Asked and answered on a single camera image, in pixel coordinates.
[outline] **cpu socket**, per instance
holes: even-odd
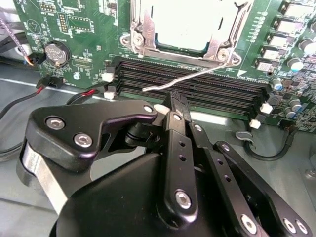
[[[131,0],[130,33],[120,42],[149,56],[213,68],[237,66],[235,48],[253,0]]]

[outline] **metal lever arm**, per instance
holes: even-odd
[[[243,195],[258,213],[262,227],[270,236],[313,236],[304,220],[228,143],[219,141],[214,149],[225,156]]]
[[[124,126],[151,123],[156,116],[151,105],[141,100],[44,107],[30,115],[25,136],[37,153],[65,169],[80,172],[92,165],[100,150],[110,148]],[[64,126],[49,127],[48,121]],[[83,139],[82,144],[75,139],[78,134],[84,134],[78,138]]]
[[[228,212],[230,226],[234,227],[234,235],[268,237],[253,216],[224,156],[213,150],[203,128],[194,123],[190,123],[189,128],[194,140],[195,162],[202,164],[210,178],[215,179]]]
[[[185,121],[176,112],[166,115],[164,130],[167,144],[162,153],[157,211],[169,227],[180,229],[198,216],[192,144],[185,135]]]

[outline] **green circuit board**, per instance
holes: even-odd
[[[51,74],[64,78],[68,85],[87,88],[102,81],[105,63],[116,56],[138,59],[129,49],[121,45],[119,38],[130,30],[129,0],[14,0],[33,52],[44,53],[44,46],[52,40],[64,43],[71,52],[71,60],[57,68],[45,61],[39,65],[42,75]],[[316,42],[316,34],[310,29],[316,19],[315,0],[292,0],[289,3],[313,8],[301,22],[300,29],[292,35],[292,41],[285,52],[272,63],[269,70],[258,68],[262,49],[269,45],[269,35],[277,33],[274,24],[278,17],[284,17],[281,8],[284,0],[255,0],[246,21],[236,53],[242,58],[236,67],[217,70],[219,75],[257,83],[270,83],[275,77],[286,82],[280,96],[286,94],[265,123],[277,125],[285,118],[284,109],[289,101],[300,99],[302,109],[291,119],[297,121],[300,130],[316,132],[316,55],[305,55],[298,48],[299,42],[310,38]],[[299,58],[304,69],[292,71],[287,61]],[[200,67],[184,65],[157,58],[143,58],[151,62],[172,65],[185,69],[200,70]]]

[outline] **gray metal surface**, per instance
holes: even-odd
[[[0,110],[17,97],[34,92],[35,89],[28,83],[35,84],[39,78],[37,73],[31,71],[0,65]],[[22,81],[26,85],[13,83],[14,81]],[[66,92],[44,90],[30,101],[16,105],[0,122],[0,148],[8,148],[22,141],[28,115],[32,110],[42,106],[62,105],[70,97],[71,94]],[[301,215],[316,235],[316,179],[305,175],[307,169],[312,169],[309,157],[316,151],[315,136],[298,132],[285,157],[274,162],[262,162],[248,157],[241,141],[235,138],[235,132],[244,129],[241,121],[219,117],[202,119],[208,122],[198,123],[205,128],[210,141],[226,140],[232,144]],[[254,132],[256,152],[263,155],[275,154],[284,138],[284,133],[278,128],[263,125],[259,131]],[[110,172],[143,152],[143,148],[138,148],[130,154],[116,154],[95,162],[92,166],[92,179]],[[37,194],[19,181],[15,174],[15,165],[15,160],[0,164],[0,237],[46,237],[57,215],[45,196]]]

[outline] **white wire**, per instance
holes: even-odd
[[[21,50],[21,53],[24,57],[28,57],[27,53],[25,52],[24,48],[22,47],[20,41],[17,39],[17,37],[15,36],[15,34],[10,30],[10,28],[8,27],[8,25],[5,23],[5,21],[0,17],[0,25],[3,26],[3,28],[9,33],[9,35],[11,36],[11,38],[13,39],[13,41],[15,42],[16,46],[19,47],[19,49]]]
[[[210,73],[214,70],[217,70],[217,69],[220,69],[220,68],[223,68],[226,66],[226,63],[220,65],[220,66],[217,66],[217,67],[214,67],[214,68],[208,68],[208,69],[205,69],[205,70],[202,70],[202,71],[199,71],[199,72],[196,72],[196,73],[192,73],[192,74],[189,74],[189,75],[186,75],[186,76],[183,76],[183,77],[180,77],[180,78],[177,78],[169,83],[167,83],[166,85],[161,85],[161,86],[150,86],[150,87],[146,87],[146,88],[143,88],[142,91],[143,92],[147,92],[147,91],[151,91],[151,90],[165,90],[169,87],[172,87],[173,85],[175,85],[176,83],[179,83],[179,82],[182,82],[184,80],[187,80],[187,79],[190,79],[190,78],[194,78],[194,77],[197,77],[197,76],[200,76],[200,75],[203,75],[205,73]]]

